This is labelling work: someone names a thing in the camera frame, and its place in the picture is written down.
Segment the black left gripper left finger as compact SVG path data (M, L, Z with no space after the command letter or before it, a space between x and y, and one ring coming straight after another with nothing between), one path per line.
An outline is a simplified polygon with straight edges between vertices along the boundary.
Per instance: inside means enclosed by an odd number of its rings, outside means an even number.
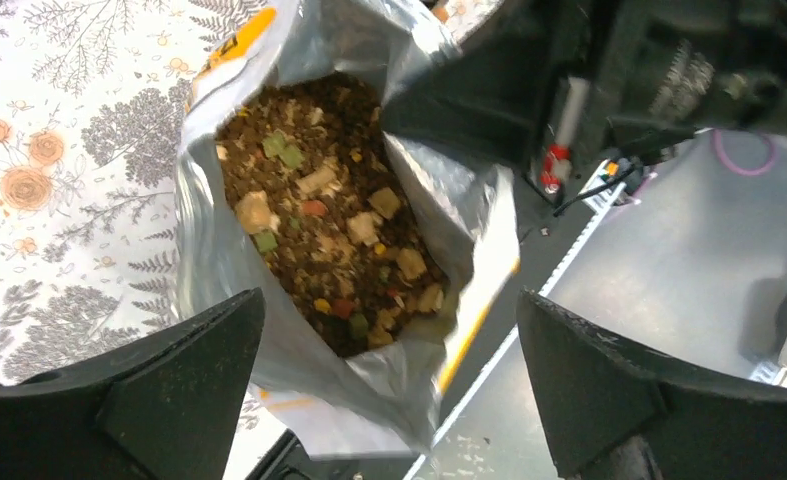
M99 356L0 385L0 479L219 479L265 320L246 290Z

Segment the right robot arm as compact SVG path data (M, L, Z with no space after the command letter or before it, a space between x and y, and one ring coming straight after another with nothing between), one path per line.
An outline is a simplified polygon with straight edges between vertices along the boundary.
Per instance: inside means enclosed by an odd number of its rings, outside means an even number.
M704 128L787 135L787 1L506 1L381 116L390 134L529 172L654 162Z

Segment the pet food bag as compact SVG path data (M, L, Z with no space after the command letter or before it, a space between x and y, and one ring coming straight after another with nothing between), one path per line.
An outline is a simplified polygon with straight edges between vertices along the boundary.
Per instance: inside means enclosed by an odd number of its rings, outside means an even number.
M262 293L251 387L313 456L428 451L518 267L512 172L393 130L394 102L456 53L417 1L262 1L192 82L178 310Z

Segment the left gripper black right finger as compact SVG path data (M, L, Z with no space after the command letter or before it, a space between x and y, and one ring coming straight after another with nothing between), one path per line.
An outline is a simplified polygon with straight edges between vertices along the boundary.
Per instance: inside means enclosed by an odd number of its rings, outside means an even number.
M787 479L787 389L615 334L525 290L516 317L564 479Z

